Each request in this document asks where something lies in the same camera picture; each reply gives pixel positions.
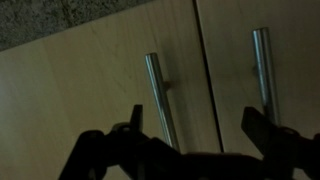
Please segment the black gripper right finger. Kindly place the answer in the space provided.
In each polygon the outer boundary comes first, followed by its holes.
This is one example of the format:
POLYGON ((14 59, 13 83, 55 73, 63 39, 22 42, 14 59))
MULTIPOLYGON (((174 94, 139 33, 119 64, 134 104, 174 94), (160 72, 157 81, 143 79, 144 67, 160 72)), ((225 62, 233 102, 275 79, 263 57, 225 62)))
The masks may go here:
POLYGON ((254 107, 245 107, 241 128, 263 155, 261 174, 271 180, 292 180, 301 169, 311 180, 320 180, 320 134, 312 139, 278 126, 254 107))

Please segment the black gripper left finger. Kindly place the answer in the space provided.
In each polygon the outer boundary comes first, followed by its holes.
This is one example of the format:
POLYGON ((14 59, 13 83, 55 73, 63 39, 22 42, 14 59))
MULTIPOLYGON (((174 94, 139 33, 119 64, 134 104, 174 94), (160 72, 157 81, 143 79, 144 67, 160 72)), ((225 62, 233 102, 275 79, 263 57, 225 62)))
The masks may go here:
POLYGON ((81 133, 58 180, 103 180, 118 166, 131 180, 175 180, 181 154, 142 132, 143 106, 135 105, 129 122, 115 124, 109 133, 81 133))

